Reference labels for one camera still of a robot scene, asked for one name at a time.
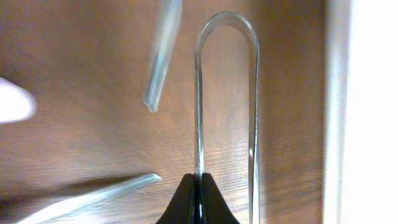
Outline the long steel tongs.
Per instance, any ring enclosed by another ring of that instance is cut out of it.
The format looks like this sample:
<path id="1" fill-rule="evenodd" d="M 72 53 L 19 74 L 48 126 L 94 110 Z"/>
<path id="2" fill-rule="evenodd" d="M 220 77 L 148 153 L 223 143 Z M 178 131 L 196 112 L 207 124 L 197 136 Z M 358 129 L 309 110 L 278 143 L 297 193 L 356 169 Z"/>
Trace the long steel tongs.
<path id="1" fill-rule="evenodd" d="M 248 136 L 248 216 L 250 224 L 260 222 L 259 152 L 258 152 L 258 65 L 259 44 L 256 33 L 242 15 L 223 11 L 215 14 L 205 24 L 195 45 L 195 165 L 194 183 L 198 189 L 195 197 L 195 214 L 205 223 L 202 209 L 201 177 L 205 172 L 203 145 L 203 93 L 201 52 L 207 37 L 221 26 L 230 26 L 242 33 L 249 42 L 249 136 Z"/>

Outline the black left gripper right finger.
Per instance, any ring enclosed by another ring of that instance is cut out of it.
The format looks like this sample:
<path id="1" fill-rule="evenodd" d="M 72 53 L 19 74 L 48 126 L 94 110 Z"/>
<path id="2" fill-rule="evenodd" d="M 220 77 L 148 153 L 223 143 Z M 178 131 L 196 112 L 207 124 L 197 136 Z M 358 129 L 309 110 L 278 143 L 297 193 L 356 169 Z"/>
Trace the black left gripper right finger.
<path id="1" fill-rule="evenodd" d="M 225 202 L 214 178 L 209 173 L 201 177 L 203 218 L 207 224 L 239 224 Z"/>

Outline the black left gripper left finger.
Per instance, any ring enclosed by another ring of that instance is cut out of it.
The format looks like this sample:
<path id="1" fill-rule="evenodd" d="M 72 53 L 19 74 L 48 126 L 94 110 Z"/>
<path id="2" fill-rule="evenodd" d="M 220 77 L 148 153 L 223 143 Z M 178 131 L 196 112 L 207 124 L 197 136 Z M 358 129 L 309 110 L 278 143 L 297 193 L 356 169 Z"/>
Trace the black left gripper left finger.
<path id="1" fill-rule="evenodd" d="M 185 174 L 156 224 L 194 224 L 194 203 L 194 175 Z"/>

